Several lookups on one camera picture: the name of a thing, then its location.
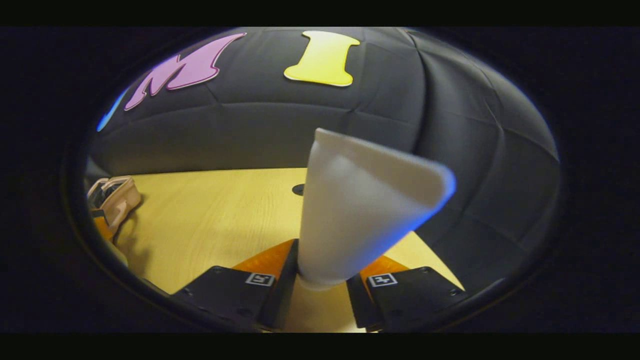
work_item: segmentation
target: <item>wooden tabletop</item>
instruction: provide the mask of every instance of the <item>wooden tabletop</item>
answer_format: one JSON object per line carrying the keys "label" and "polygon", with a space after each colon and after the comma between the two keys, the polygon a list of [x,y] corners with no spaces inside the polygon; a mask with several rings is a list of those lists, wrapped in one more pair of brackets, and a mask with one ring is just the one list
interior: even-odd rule
{"label": "wooden tabletop", "polygon": [[[232,267],[297,238],[305,168],[217,170],[133,176],[141,204],[130,212],[116,246],[136,275],[175,293],[214,265]],[[430,266],[460,282],[413,232],[386,256],[409,267]],[[346,284],[324,292],[298,281],[284,331],[364,332],[355,325]]]}

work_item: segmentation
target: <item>yellow letter i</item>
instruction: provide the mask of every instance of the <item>yellow letter i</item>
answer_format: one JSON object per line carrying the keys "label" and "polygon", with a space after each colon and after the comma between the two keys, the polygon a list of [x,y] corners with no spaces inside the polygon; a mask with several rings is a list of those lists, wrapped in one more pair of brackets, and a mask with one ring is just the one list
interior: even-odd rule
{"label": "yellow letter i", "polygon": [[297,65],[287,67],[287,79],[333,86],[349,86],[353,76],[344,71],[349,46],[360,45],[352,37],[326,31],[305,31],[309,44]]}

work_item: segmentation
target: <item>white cone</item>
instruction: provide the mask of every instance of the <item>white cone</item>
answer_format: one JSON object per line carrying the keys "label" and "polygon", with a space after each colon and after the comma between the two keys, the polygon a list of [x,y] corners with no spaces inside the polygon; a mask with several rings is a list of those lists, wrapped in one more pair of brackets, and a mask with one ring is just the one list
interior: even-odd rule
{"label": "white cone", "polygon": [[437,213],[455,192],[445,166],[316,129],[298,250],[301,283],[327,290]]}

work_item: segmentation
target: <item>orange part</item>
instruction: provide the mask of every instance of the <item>orange part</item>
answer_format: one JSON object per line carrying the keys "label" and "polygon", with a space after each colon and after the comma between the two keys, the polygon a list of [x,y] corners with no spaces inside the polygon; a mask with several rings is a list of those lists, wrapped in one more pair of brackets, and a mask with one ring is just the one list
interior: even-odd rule
{"label": "orange part", "polygon": [[111,241],[113,239],[113,233],[109,231],[109,225],[107,225],[107,220],[104,217],[93,218],[93,222],[95,222],[98,232],[105,240]]}
{"label": "orange part", "polygon": [[367,289],[367,293],[369,293],[369,297],[371,297],[371,292],[369,292],[369,286],[367,285],[367,279],[370,276],[406,270],[409,270],[409,268],[398,263],[397,261],[391,260],[386,256],[380,256],[376,261],[372,262],[371,264],[369,264],[369,266],[362,269],[362,271],[360,272],[360,278],[364,283],[365,289]]}
{"label": "orange part", "polygon": [[294,240],[295,239],[285,241],[279,245],[271,247],[252,258],[244,260],[242,263],[232,267],[232,269],[246,272],[257,272],[260,274],[271,274],[276,277],[276,280],[278,280]]}

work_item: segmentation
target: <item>pink letter m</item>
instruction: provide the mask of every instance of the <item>pink letter m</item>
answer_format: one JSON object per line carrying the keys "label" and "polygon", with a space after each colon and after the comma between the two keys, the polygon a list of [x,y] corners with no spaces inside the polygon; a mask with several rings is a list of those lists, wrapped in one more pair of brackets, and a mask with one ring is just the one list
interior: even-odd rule
{"label": "pink letter m", "polygon": [[220,70],[214,65],[222,50],[235,39],[245,35],[246,33],[229,35],[204,45],[182,60],[180,60],[180,55],[166,60],[151,70],[149,75],[140,83],[131,100],[124,106],[124,110],[131,110],[144,100],[147,95],[145,92],[147,86],[151,89],[151,96],[157,94],[177,71],[179,71],[178,75],[166,86],[168,90],[185,88],[215,78]]}

